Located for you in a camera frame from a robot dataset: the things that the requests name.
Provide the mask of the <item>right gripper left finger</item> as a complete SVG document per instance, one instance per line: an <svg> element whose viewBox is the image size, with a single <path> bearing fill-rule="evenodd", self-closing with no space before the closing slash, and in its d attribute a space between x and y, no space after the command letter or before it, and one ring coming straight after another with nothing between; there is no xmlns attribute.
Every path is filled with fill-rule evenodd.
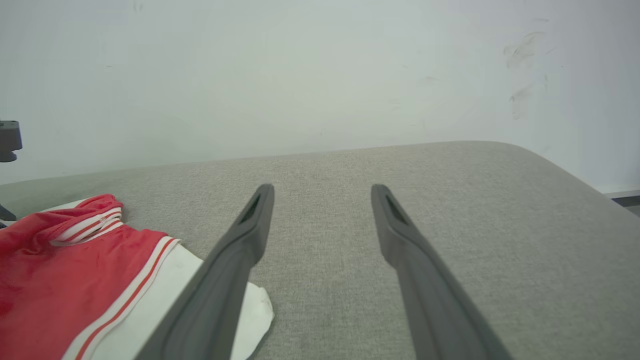
<svg viewBox="0 0 640 360"><path fill-rule="evenodd" d="M261 184L210 251L153 334L138 360L228 360L249 274L265 254L274 186Z"/></svg>

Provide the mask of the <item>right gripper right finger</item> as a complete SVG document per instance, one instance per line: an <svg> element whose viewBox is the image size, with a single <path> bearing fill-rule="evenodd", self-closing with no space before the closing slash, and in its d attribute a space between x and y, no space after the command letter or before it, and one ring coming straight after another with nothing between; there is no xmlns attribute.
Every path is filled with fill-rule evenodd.
<svg viewBox="0 0 640 360"><path fill-rule="evenodd" d="M509 360L511 355L393 192L371 187L381 253L398 278L419 360Z"/></svg>

